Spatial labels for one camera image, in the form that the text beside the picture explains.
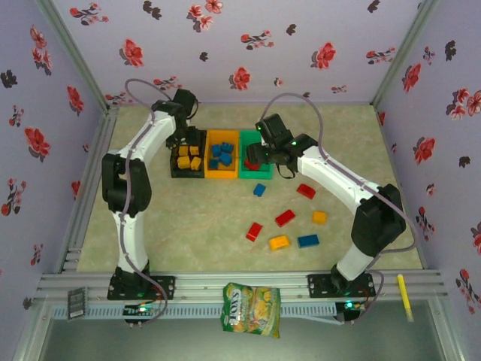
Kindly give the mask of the green plastic container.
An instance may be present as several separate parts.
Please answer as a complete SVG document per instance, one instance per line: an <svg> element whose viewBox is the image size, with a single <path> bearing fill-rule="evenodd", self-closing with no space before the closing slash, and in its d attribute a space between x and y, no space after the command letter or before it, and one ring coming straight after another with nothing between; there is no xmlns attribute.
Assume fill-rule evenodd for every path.
<svg viewBox="0 0 481 361"><path fill-rule="evenodd" d="M247 168L244 162L247 160L247 147L251 144L260 143L261 135L256 130L240 130L240 168L238 177L242 179L267 180L273 177L273 165L263 164L257 170Z"/></svg>

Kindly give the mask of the black plastic container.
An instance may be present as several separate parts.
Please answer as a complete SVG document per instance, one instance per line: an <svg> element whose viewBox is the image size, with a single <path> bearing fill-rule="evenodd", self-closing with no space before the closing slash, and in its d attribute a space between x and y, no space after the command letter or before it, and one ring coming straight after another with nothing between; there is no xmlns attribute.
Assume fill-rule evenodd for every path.
<svg viewBox="0 0 481 361"><path fill-rule="evenodd" d="M186 138L180 142L180 146L174 148L171 150L171 155L170 155L170 170L171 170L171 177L172 178L204 178L204 152L205 152L205 144L206 144L206 136L204 139L204 143L199 147L199 154L195 155L197 157L202 158L202 164L201 168L199 171L193 171L191 168L188 169L179 169L177 167L177 158L178 156L178 150L180 146L188 146L187 144L187 135ZM188 157L190 158L190 161L192 161L192 158L195 157L194 155L191 155L189 152Z"/></svg>

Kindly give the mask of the orange plastic container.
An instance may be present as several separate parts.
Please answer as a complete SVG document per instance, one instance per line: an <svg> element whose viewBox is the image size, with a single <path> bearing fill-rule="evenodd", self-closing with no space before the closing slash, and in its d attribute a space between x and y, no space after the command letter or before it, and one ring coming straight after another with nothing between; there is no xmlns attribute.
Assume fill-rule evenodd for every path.
<svg viewBox="0 0 481 361"><path fill-rule="evenodd" d="M204 176L206 178L220 178L220 179L235 179L239 172L239 148L240 132L232 129L209 129L207 130L206 145L204 152ZM214 144L221 144L223 142L232 143L234 150L232 151L232 164L226 167L219 163L218 169L209 169L208 163L210 159L218 159L219 157L213 157L211 153L211 146Z"/></svg>

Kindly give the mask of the long yellow lego brick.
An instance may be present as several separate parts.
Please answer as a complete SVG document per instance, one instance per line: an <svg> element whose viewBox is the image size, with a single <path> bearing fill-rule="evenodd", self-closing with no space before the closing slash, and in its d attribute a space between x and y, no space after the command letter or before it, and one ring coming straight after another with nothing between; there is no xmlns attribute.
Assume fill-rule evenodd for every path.
<svg viewBox="0 0 481 361"><path fill-rule="evenodd" d="M283 248L289 247L291 242L287 235L280 235L280 236L271 238L268 244L271 251L277 251L277 250L281 250Z"/></svg>

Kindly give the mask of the green yellow candy bag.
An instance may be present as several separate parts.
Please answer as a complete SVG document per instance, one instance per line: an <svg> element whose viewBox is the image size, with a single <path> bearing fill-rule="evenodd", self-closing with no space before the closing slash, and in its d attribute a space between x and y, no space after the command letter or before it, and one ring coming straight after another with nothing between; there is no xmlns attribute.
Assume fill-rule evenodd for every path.
<svg viewBox="0 0 481 361"><path fill-rule="evenodd" d="M280 337L280 289L228 283L222 290L224 332Z"/></svg>

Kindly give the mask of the black ridged device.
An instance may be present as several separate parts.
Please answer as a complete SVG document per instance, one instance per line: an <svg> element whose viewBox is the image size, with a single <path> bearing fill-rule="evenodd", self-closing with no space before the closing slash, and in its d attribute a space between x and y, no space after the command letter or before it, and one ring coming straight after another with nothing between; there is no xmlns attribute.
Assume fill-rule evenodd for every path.
<svg viewBox="0 0 481 361"><path fill-rule="evenodd" d="M85 287L68 291L67 318L75 320L86 315L87 289Z"/></svg>

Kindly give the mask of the yellow marker pen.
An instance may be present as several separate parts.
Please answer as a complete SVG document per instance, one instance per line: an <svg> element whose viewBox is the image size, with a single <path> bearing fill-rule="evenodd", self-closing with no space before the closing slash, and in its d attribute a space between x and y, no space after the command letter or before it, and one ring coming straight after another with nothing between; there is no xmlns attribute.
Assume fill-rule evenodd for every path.
<svg viewBox="0 0 481 361"><path fill-rule="evenodd" d="M407 316L407 320L412 323L414 321L413 319L413 312L409 300L409 296L407 293L407 288L404 280L404 276L402 274L397 275L397 281L398 281L398 288L401 294L401 299L403 302L404 310Z"/></svg>

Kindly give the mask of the side aluminium frame rail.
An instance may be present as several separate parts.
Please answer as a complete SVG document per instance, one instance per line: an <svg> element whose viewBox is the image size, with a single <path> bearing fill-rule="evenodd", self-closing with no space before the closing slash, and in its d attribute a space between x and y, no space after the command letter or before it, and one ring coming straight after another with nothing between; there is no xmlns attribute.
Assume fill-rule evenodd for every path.
<svg viewBox="0 0 481 361"><path fill-rule="evenodd" d="M101 180L101 159L110 146L117 114L117 110L110 110L105 112L99 119L98 128L95 131L95 136L88 152L86 167L80 180L80 189L77 193L77 198L74 200L74 206L62 240L59 257L54 267L55 274L61 274L65 270L70 250L77 254L74 263L77 263L80 259Z"/></svg>

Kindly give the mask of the long aluminium frame rail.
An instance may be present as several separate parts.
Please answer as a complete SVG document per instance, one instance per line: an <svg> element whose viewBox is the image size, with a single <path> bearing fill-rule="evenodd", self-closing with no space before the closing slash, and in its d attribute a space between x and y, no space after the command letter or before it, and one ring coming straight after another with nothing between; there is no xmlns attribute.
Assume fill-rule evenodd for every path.
<svg viewBox="0 0 481 361"><path fill-rule="evenodd" d="M276 287L280 289L284 302L308 302L311 300L372 300L373 297L310 298L307 276L326 272L208 272L171 273L175 290L175 303L217 303L222 301L222 289L229 282L246 284L251 287ZM447 288L438 271L424 269L387 270L371 274L376 295L380 301L399 300L397 275L404 276L407 293L412 300L445 299ZM106 273L76 273L43 275L35 292L35 300L66 302L69 290L87 288L89 301L106 301L111 275Z"/></svg>

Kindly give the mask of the aluminium corner post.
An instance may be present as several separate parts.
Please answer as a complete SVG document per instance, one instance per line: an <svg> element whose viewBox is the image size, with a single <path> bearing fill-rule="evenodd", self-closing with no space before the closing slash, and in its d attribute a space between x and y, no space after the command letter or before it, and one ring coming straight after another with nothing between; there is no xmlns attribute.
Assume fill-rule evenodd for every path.
<svg viewBox="0 0 481 361"><path fill-rule="evenodd" d="M424 31L426 24L431 17L432 12L439 4L440 0L419 0L419 7L416 16L409 28L409 31L401 42L398 48L397 55L395 56L386 76L383 78L375 96L371 101L371 105L374 108L378 108L382 100L386 97L388 91L395 82L395 78L398 72L401 70L404 61L410 55L413 47L416 45L420 35Z"/></svg>
<svg viewBox="0 0 481 361"><path fill-rule="evenodd" d="M53 0L34 0L34 2L39 7L47 22L51 25L54 33L64 47L65 52L68 54L69 59L73 63L78 75L87 85L89 93L95 98L103 112L108 112L110 106L107 105L107 102L104 100L104 96L95 81L93 73L90 71L79 47L73 39L71 32L68 30L68 27L62 19Z"/></svg>

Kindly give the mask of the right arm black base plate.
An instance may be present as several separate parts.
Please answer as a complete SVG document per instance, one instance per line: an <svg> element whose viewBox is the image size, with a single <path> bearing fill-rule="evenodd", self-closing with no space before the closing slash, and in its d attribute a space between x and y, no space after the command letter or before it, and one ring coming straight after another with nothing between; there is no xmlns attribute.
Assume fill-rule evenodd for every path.
<svg viewBox="0 0 481 361"><path fill-rule="evenodd" d="M376 295L371 274L363 273L354 281L339 281L335 283L331 274L311 274L307 276L307 288L310 298L342 298L364 297Z"/></svg>

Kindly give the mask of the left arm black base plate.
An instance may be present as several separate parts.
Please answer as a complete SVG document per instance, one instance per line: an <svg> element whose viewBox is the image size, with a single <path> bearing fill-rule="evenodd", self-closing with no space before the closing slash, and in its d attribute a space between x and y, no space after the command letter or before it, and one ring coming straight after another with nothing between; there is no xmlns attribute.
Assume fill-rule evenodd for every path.
<svg viewBox="0 0 481 361"><path fill-rule="evenodd" d="M144 278L139 278L137 274L132 279L112 277L107 290L107 299L111 301L134 301L134 300L156 300L163 299L162 291L157 284L165 291L166 299L172 300L175 290L174 276L153 276L155 283L149 282Z"/></svg>

